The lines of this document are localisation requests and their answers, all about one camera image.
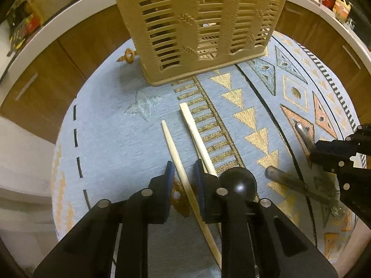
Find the wooden chopstick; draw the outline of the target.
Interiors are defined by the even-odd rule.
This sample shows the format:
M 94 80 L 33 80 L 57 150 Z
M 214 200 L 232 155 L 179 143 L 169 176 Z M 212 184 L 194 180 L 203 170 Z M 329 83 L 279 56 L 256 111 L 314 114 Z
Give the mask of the wooden chopstick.
M 167 142 L 167 146 L 169 148 L 170 155 L 172 157 L 173 163 L 176 167 L 178 176 L 180 178 L 180 181 L 182 183 L 182 186 L 184 188 L 184 191 L 186 193 L 187 199 L 189 200 L 189 203 L 191 205 L 191 208 L 193 210 L 194 216 L 198 222 L 198 225 L 202 231 L 202 234 L 206 240 L 206 243 L 210 249 L 210 252 L 213 254 L 213 257 L 219 267 L 221 269 L 222 266 L 222 257 L 221 257 L 221 252 L 219 251 L 217 244 L 212 236 L 212 233 L 209 229 L 209 227 L 203 222 L 198 201 L 195 197 L 195 194 L 192 190 L 191 184 L 188 180 L 188 177 L 186 175 L 186 171 L 182 165 L 182 161 L 179 157 L 179 154 L 176 149 L 176 145 L 174 144 L 174 141 L 171 137 L 170 131 L 167 127 L 167 124 L 164 120 L 161 121 L 162 125 L 162 130 L 165 136 L 165 140 Z
M 213 163 L 211 161 L 211 158 L 209 156 L 209 153 L 206 149 L 206 146 L 203 143 L 202 137 L 198 131 L 198 128 L 195 124 L 195 120 L 191 114 L 191 111 L 186 103 L 179 104 L 179 107 L 181 109 L 182 115 L 188 125 L 189 130 L 191 131 L 192 138 L 194 139 L 195 146 L 197 148 L 197 151 L 199 152 L 201 159 L 207 169 L 207 172 L 209 174 L 212 174 L 214 176 L 217 175 L 216 170 L 213 166 Z

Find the white countertop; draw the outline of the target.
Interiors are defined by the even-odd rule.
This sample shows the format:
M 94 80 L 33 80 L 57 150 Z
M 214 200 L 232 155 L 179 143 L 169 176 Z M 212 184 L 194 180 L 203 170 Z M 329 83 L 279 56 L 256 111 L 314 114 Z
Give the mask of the white countertop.
M 352 47 L 365 67 L 370 70 L 370 51 L 352 30 L 335 19 L 331 10 L 312 0 L 287 1 L 309 10 L 327 21 Z M 18 54 L 8 58 L 1 67 L 1 83 L 4 84 L 7 79 L 17 79 L 27 66 L 59 36 L 92 15 L 115 4 L 115 0 L 78 0 L 72 6 L 67 7 L 42 27 Z

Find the yellow plastic utensil basket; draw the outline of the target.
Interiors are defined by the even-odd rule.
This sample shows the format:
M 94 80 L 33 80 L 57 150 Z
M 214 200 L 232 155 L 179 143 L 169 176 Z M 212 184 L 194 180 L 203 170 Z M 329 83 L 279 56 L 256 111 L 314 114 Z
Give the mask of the yellow plastic utensil basket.
M 116 0 L 151 85 L 261 57 L 286 0 Z

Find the black ladle spoon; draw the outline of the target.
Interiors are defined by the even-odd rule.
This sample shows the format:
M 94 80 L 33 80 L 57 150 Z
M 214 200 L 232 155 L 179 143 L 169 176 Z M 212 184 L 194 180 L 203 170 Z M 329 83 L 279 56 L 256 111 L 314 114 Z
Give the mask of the black ladle spoon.
M 221 186 L 228 191 L 238 193 L 244 200 L 253 202 L 257 195 L 257 183 L 254 175 L 243 167 L 232 167 L 219 176 Z

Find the yellow detergent bottle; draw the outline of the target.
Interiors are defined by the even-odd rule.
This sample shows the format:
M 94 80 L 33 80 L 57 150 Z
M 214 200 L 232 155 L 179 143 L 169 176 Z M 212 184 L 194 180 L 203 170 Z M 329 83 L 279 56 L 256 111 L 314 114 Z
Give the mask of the yellow detergent bottle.
M 346 23 L 348 15 L 351 12 L 351 8 L 352 4 L 346 2 L 346 0 L 335 0 L 335 4 L 333 6 L 335 18 L 341 23 Z

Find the patterned light blue tablecloth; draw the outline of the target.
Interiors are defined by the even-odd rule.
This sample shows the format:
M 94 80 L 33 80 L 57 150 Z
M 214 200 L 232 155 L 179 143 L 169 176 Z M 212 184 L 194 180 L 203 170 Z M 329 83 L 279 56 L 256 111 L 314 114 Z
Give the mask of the patterned light blue tablecloth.
M 274 166 L 311 191 L 339 191 L 335 173 L 310 160 L 295 125 L 316 143 L 342 141 L 360 122 L 341 80 L 313 52 L 274 33 L 265 56 L 158 87 L 146 82 L 139 62 L 116 59 L 113 53 L 79 90 L 58 135 L 51 185 L 59 241 L 99 200 L 127 200 L 164 174 L 173 160 L 162 120 L 198 201 L 194 164 L 202 159 L 179 107 L 186 103 L 216 176 L 249 170 L 255 201 L 271 200 L 334 267 L 357 215 L 345 206 L 335 218 L 328 206 L 265 176 Z M 169 217 L 148 226 L 148 277 L 222 277 L 176 167 Z

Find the metal utensil handle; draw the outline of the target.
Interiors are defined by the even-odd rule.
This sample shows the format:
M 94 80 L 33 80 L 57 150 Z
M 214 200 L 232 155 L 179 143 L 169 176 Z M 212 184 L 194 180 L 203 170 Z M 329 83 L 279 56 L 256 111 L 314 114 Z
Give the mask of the metal utensil handle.
M 306 131 L 305 127 L 300 122 L 297 122 L 295 125 L 295 129 L 301 137 L 303 143 L 307 147 L 308 151 L 310 153 L 313 152 L 316 146 L 314 141 L 310 138 L 310 135 L 308 134 L 308 131 Z

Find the wooden base cabinets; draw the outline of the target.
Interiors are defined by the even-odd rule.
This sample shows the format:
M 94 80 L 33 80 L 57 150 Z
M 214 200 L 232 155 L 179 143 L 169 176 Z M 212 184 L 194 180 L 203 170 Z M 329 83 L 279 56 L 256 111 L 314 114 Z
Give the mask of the wooden base cabinets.
M 361 123 L 370 122 L 370 51 L 330 11 L 288 2 L 277 31 L 303 44 L 342 81 Z M 58 37 L 16 81 L 1 83 L 1 116 L 55 143 L 73 98 L 95 69 L 128 38 L 117 6 Z

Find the translucent grey plastic spoon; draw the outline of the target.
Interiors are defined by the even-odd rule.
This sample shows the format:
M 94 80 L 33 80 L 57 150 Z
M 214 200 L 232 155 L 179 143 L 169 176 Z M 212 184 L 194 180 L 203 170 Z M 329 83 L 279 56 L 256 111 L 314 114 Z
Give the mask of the translucent grey plastic spoon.
M 308 198 L 314 199 L 315 201 L 329 207 L 331 214 L 335 218 L 341 218 L 346 214 L 344 204 L 339 200 L 339 191 L 335 190 L 329 195 L 320 191 L 311 191 L 305 182 L 300 179 L 294 178 L 293 176 L 281 171 L 280 169 L 269 166 L 265 170 L 265 176 L 271 180 L 283 184 L 284 186 L 296 191 Z

